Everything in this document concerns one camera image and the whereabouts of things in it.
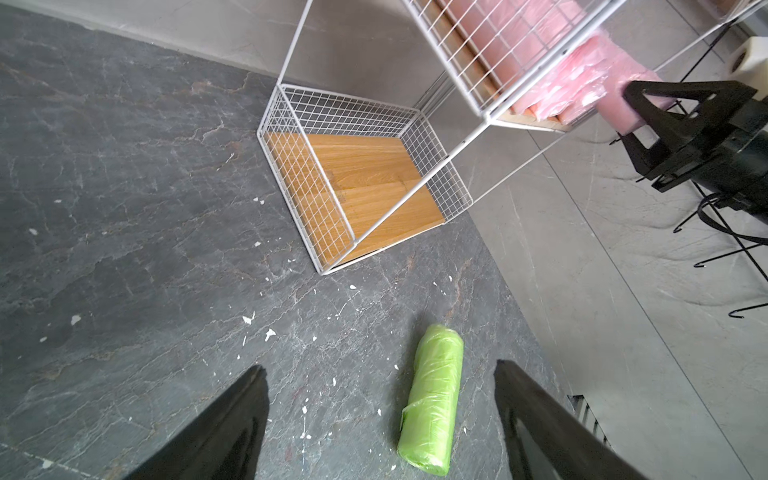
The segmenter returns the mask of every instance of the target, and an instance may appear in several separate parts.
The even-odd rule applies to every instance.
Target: white tape roll
[[[726,78],[748,72],[768,58],[768,37],[752,37],[745,41],[726,62]]]

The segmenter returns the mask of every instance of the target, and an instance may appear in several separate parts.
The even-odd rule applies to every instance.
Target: pink plastic-wrapped item
[[[584,11],[575,0],[442,0],[503,90],[560,41]]]
[[[586,84],[607,74],[611,65],[605,61],[606,41],[607,38],[602,34],[592,35],[520,97],[512,105],[512,111],[522,114],[531,108],[533,111],[547,111],[548,116],[562,111],[567,105],[552,113],[553,110],[544,108],[544,104],[552,101],[559,103],[564,99],[574,100]]]
[[[661,81],[661,78],[643,65],[637,63],[626,51],[614,45],[613,65],[605,81],[606,95],[597,103],[598,113],[619,134],[630,134],[645,124],[622,96],[629,82],[634,80]],[[659,108],[668,108],[672,98],[649,97]]]
[[[594,105],[605,96],[604,78],[587,85],[581,89],[579,99],[572,101],[565,110],[558,115],[558,120],[563,125],[570,125],[581,115],[590,111]]]
[[[603,83],[608,77],[610,65],[602,61],[596,68],[586,68],[581,75],[569,81],[554,94],[540,100],[531,107],[538,120],[554,117],[564,112],[570,105],[594,105],[605,95]]]

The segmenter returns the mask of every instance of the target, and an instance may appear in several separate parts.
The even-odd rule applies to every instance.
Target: green plastic-wrapped roll
[[[411,465],[447,475],[451,463],[464,342],[443,325],[430,325],[416,348],[408,406],[402,410],[397,453]]]

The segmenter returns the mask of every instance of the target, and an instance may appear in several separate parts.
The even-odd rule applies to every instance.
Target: white wire mesh shelf
[[[257,133],[320,273],[450,221],[472,205],[449,163],[361,238],[447,156],[416,109],[278,84]]]
[[[569,131],[557,118],[497,111],[530,88],[531,77],[553,68],[599,26],[603,10],[623,0],[402,0],[457,89],[477,115],[493,124]]]

